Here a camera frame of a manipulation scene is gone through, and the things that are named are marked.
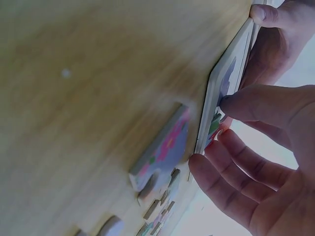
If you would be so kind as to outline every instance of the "knuckle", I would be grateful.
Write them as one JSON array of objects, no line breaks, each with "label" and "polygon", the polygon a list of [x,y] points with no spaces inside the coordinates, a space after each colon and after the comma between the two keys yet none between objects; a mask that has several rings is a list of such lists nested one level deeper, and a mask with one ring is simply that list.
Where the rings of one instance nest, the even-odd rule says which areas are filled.
[{"label": "knuckle", "polygon": [[263,167],[266,165],[267,161],[265,159],[261,159],[253,168],[252,177],[253,179],[263,182],[265,177],[261,174]]}]

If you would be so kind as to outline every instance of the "wooden puzzle piece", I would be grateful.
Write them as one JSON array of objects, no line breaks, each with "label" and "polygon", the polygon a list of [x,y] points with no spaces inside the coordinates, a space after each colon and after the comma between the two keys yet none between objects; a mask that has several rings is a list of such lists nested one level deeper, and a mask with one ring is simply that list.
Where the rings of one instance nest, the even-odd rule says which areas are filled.
[{"label": "wooden puzzle piece", "polygon": [[164,223],[162,222],[158,222],[158,224],[155,226],[155,228],[152,230],[152,232],[150,233],[150,235],[152,236],[156,236],[160,230],[162,229]]},{"label": "wooden puzzle piece", "polygon": [[173,171],[171,175],[172,176],[171,182],[161,198],[162,204],[164,204],[166,201],[168,202],[175,199],[178,189],[179,189],[180,174],[181,174],[181,171],[179,169],[175,169]]},{"label": "wooden puzzle piece", "polygon": [[[248,19],[210,74],[195,153],[202,154],[205,147],[211,143],[220,131],[220,129],[215,129],[214,133],[209,133],[210,126],[217,115],[215,111],[219,108],[222,98],[225,95],[235,93],[240,86],[250,49],[252,30],[253,21],[252,19]],[[223,123],[223,130],[225,130],[228,122],[226,123],[222,120],[221,123]]]},{"label": "wooden puzzle piece", "polygon": [[124,229],[124,222],[117,216],[112,216],[103,225],[97,236],[119,236]]},{"label": "wooden puzzle piece", "polygon": [[153,185],[155,182],[150,179],[146,187],[138,195],[137,199],[140,206],[143,208],[148,208],[155,199],[161,199],[164,193],[167,191],[171,180],[172,177],[169,176],[166,180],[166,183],[159,190],[153,191]]},{"label": "wooden puzzle piece", "polygon": [[143,190],[153,175],[157,180],[151,191],[158,192],[167,183],[185,152],[188,122],[189,110],[182,105],[129,171],[135,191]]},{"label": "wooden puzzle piece", "polygon": [[160,200],[155,200],[152,205],[150,206],[150,208],[148,209],[148,211],[146,212],[146,214],[144,215],[144,219],[147,222],[152,222],[154,221],[158,214],[161,211],[161,205],[160,205]]}]

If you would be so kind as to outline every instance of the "wooden surface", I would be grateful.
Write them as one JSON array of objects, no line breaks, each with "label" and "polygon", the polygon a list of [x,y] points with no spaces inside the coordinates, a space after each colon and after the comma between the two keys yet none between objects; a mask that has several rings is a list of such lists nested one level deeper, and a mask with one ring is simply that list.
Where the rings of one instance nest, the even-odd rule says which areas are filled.
[{"label": "wooden surface", "polygon": [[[0,3],[0,230],[95,236],[143,211],[128,169],[183,103],[193,152],[209,72],[250,0],[3,0]],[[196,191],[182,165],[180,206]]]}]

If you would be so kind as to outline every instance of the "puzzle piece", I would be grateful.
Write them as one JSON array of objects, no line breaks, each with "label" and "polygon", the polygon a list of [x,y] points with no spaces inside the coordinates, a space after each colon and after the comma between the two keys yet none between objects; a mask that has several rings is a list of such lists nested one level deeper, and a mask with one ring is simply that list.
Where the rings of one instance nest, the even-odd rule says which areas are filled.
[{"label": "puzzle piece", "polygon": [[151,178],[146,187],[139,193],[138,195],[138,203],[143,207],[143,208],[148,208],[150,204],[155,199],[161,199],[164,195],[164,193],[167,191],[168,186],[171,182],[172,177],[169,176],[168,180],[166,183],[158,190],[158,191],[153,191],[154,185],[155,185],[155,180]]},{"label": "puzzle piece", "polygon": [[178,189],[179,189],[179,183],[180,183],[180,174],[181,171],[179,169],[175,169],[172,173],[172,179],[171,182],[164,193],[164,195],[161,198],[162,204],[164,204],[165,201],[172,201],[175,199]]},{"label": "puzzle piece", "polygon": [[156,236],[160,230],[163,228],[164,223],[163,222],[158,222],[158,224],[155,226],[155,228],[152,230],[150,235]]},{"label": "puzzle piece", "polygon": [[185,152],[188,124],[189,110],[182,105],[129,171],[133,189],[140,192],[141,206],[148,207],[154,199],[162,198]]}]

